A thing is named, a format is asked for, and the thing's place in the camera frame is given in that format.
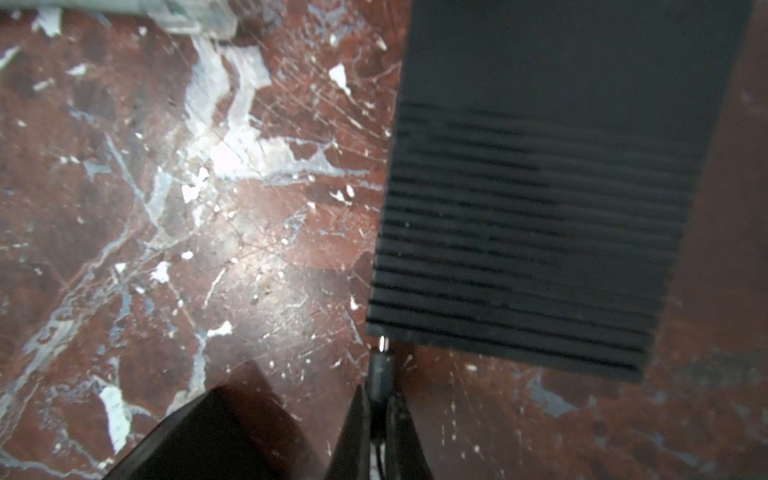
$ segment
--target red marble surface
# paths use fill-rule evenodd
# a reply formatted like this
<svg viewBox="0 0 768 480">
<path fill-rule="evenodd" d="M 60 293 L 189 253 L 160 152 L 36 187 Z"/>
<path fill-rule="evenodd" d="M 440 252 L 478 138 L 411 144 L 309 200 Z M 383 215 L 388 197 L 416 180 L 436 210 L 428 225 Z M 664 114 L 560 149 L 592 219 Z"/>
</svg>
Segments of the red marble surface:
<svg viewBox="0 0 768 480">
<path fill-rule="evenodd" d="M 233 6 L 216 47 L 142 18 L 65 12 L 49 38 L 0 16 L 0 52 L 19 47 L 0 71 L 0 478 L 100 478 L 217 385 L 287 478 L 327 465 L 372 341 L 409 7 Z M 642 384 L 399 347 L 436 478 L 768 474 L 767 45 L 758 3 Z M 238 59 L 258 56 L 256 88 Z M 233 133 L 237 179 L 207 156 Z"/>
</svg>

